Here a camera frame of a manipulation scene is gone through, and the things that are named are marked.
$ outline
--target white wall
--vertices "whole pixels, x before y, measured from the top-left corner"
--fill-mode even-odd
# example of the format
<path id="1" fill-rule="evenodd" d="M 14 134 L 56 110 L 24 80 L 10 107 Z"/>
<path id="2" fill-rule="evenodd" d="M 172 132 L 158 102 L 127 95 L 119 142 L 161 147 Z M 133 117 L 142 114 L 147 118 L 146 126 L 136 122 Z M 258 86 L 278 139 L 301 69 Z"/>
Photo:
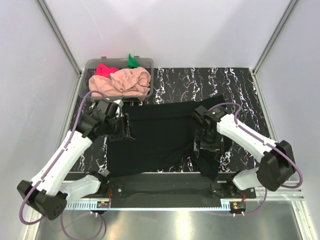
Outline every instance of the white wall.
<path id="1" fill-rule="evenodd" d="M 254 67 L 289 0 L 46 0 L 81 68 L 152 58 L 156 67 Z"/>
<path id="2" fill-rule="evenodd" d="M 16 240 L 17 185 L 54 153 L 77 78 L 36 1 L 1 1 L 0 18 L 0 238 Z"/>
<path id="3" fill-rule="evenodd" d="M 320 236 L 320 2 L 302 0 L 258 79 L 279 138 L 292 144 L 308 209 Z"/>

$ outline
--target marble tabletop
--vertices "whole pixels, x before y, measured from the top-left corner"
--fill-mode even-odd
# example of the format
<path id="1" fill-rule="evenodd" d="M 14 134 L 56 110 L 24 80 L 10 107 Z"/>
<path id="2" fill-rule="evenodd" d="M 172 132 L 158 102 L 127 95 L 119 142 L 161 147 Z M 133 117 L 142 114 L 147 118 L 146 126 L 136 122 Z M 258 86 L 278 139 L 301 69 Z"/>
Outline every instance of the marble tabletop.
<path id="1" fill-rule="evenodd" d="M 257 90 L 249 68 L 155 68 L 153 94 L 144 102 L 127 104 L 164 104 L 185 101 L 201 101 L 221 95 L 226 102 L 239 103 L 242 107 L 239 119 L 269 137 L 267 123 L 258 99 Z M 73 111 L 73 124 L 81 98 Z M 87 101 L 83 110 L 92 108 Z M 108 168 L 107 138 L 98 138 L 75 163 L 72 172 L 103 171 Z M 238 144 L 220 158 L 220 172 L 237 172 L 257 166 L 254 158 Z M 158 172 L 198 172 L 197 166 L 187 157 L 177 164 Z"/>

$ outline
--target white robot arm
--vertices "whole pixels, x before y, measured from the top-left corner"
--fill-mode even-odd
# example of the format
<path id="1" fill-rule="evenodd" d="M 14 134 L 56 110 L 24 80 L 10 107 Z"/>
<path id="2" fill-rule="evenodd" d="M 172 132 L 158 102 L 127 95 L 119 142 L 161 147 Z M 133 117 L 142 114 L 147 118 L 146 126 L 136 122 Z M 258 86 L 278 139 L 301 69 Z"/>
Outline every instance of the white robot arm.
<path id="1" fill-rule="evenodd" d="M 31 181 L 22 180 L 17 186 L 24 200 L 32 191 L 26 202 L 30 207 L 53 220 L 68 203 L 104 190 L 101 184 L 107 181 L 107 170 L 103 173 L 90 172 L 71 183 L 63 183 L 63 180 L 96 138 L 107 135 L 110 141 L 133 139 L 129 116 L 122 114 L 122 106 L 121 100 L 102 99 L 96 102 L 93 110 L 81 114 L 75 131 L 67 133 L 43 169 Z"/>
<path id="2" fill-rule="evenodd" d="M 259 167 L 238 172 L 231 179 L 230 183 L 236 190 L 263 186 L 270 191 L 276 191 L 295 173 L 295 168 L 274 150 L 280 150 L 294 163 L 292 147 L 288 142 L 283 140 L 278 143 L 262 136 L 237 120 L 223 106 L 212 110 L 200 106 L 194 111 L 193 117 L 202 126 L 204 135 L 218 141 L 224 137 L 230 138 L 260 163 Z"/>

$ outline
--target clothing pile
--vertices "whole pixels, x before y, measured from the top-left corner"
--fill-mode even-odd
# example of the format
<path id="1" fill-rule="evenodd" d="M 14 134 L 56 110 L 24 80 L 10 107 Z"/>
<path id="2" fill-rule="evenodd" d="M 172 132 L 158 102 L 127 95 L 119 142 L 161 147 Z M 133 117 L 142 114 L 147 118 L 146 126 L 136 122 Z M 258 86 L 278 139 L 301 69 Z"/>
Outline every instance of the clothing pile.
<path id="1" fill-rule="evenodd" d="M 131 68 L 117 69 L 100 63 L 89 79 L 90 91 L 102 92 L 107 97 L 137 96 L 143 101 L 141 96 L 146 96 L 150 91 L 151 75 L 131 56 L 128 66 Z M 100 97 L 100 94 L 92 93 L 92 97 Z"/>

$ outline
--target clear plastic bin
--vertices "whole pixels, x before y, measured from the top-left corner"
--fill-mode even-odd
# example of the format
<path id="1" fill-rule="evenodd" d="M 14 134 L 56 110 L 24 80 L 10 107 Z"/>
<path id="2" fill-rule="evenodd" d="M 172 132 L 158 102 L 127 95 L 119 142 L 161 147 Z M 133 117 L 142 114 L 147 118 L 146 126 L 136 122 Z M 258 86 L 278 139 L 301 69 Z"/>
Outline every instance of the clear plastic bin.
<path id="1" fill-rule="evenodd" d="M 151 75 L 150 79 L 150 91 L 145 96 L 111 96 L 111 100 L 130 100 L 130 101 L 139 101 L 139 98 L 148 98 L 152 95 L 154 90 L 154 61 L 150 58 L 141 58 L 134 56 L 134 59 L 138 62 L 140 67 L 145 68 Z M 84 68 L 83 76 L 81 79 L 81 87 L 79 91 L 79 97 L 83 98 L 89 91 L 89 79 L 94 75 L 98 65 L 103 63 L 107 67 L 115 67 L 117 69 L 127 69 L 128 68 L 128 58 L 106 58 L 102 57 L 100 59 L 89 60 Z"/>

